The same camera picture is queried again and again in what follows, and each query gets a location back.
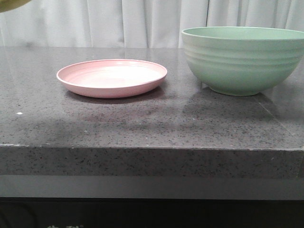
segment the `plate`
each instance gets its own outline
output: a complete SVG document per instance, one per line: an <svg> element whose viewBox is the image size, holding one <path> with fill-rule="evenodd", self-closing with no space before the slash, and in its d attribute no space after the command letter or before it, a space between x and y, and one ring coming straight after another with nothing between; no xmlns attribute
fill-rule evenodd
<svg viewBox="0 0 304 228"><path fill-rule="evenodd" d="M167 69L134 59L102 59L72 64L57 72L70 91L97 98L120 98L146 93L159 86Z"/></svg>

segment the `white curtain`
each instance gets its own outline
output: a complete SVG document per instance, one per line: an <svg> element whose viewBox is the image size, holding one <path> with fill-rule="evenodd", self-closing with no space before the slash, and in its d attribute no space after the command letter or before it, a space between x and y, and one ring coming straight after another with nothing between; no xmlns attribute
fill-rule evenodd
<svg viewBox="0 0 304 228"><path fill-rule="evenodd" d="M304 31L304 0L32 0L0 13L0 46L182 47L181 31Z"/></svg>

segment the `curtain fold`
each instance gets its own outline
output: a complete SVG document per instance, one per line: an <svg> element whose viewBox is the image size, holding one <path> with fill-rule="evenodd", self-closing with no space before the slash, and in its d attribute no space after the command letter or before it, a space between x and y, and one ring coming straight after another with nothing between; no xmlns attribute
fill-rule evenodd
<svg viewBox="0 0 304 228"><path fill-rule="evenodd" d="M182 47L181 31L304 31L304 0L32 0L0 13L0 46Z"/></svg>

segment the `countertop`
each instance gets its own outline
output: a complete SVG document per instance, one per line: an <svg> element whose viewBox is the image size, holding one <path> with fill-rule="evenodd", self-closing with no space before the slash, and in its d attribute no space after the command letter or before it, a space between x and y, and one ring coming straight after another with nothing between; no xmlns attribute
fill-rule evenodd
<svg viewBox="0 0 304 228"><path fill-rule="evenodd" d="M168 74L160 87L120 99L76 95L56 79L56 72L67 65L111 58L156 62ZM0 197L21 194L18 186L8 193L8 179L26 184L27 178L41 177L125 177L161 183L173 178L176 184L192 179L193 187L219 180L217 188L222 181L263 181L269 186L291 181L297 186L294 194L285 189L277 197L304 199L303 75L304 61L274 88L236 97L200 83L182 49L1 47L0 184L7 191ZM263 199L265 191L256 190L261 191L256 198ZM191 197L175 197L217 198L212 189L212 196L196 191Z"/></svg>

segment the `green bowl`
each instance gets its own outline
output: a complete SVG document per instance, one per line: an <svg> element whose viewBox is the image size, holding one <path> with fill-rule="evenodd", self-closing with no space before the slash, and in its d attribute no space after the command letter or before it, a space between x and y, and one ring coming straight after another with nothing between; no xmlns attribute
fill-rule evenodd
<svg viewBox="0 0 304 228"><path fill-rule="evenodd" d="M212 90L247 96L284 81L304 54L304 32L254 27L182 31L187 63Z"/></svg>

